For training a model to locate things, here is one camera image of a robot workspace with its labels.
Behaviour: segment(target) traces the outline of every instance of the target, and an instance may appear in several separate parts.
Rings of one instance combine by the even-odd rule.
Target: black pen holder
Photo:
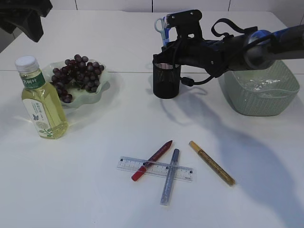
[[[155,63],[153,60],[153,93],[162,99],[174,98],[180,90],[181,65]]]

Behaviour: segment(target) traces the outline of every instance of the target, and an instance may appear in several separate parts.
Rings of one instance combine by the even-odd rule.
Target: white bottle cap
[[[32,73],[39,69],[39,64],[33,56],[23,56],[15,61],[15,66],[19,73]]]

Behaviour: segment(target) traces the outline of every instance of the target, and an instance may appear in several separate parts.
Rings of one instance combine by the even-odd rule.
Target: gold marker
[[[203,149],[194,141],[190,141],[189,145],[228,185],[232,186],[236,183],[235,180],[230,177],[229,174],[226,173],[212,158],[210,158],[209,155],[207,155],[206,152],[204,152]]]

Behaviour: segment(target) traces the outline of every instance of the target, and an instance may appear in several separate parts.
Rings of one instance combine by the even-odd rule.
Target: yellow liquid
[[[20,74],[21,79],[33,78],[38,76],[41,70],[38,69],[30,74]],[[67,130],[68,123],[66,115],[62,109],[59,97],[56,89],[49,83],[46,82],[43,86],[37,89],[26,89],[24,88],[21,95],[22,100],[33,99],[43,104],[43,108],[47,115],[48,122],[53,132],[52,137],[41,136],[46,139],[57,139],[60,138]]]

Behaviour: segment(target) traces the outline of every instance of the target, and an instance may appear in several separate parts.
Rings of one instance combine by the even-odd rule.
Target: red crayon
[[[166,142],[150,159],[149,161],[155,162],[157,161],[167,150],[169,150],[170,146],[172,144],[172,140],[169,142]],[[138,171],[133,174],[131,177],[133,181],[137,181],[143,174],[147,171],[147,168],[149,168],[152,165],[152,163],[146,163],[145,165],[142,165]]]

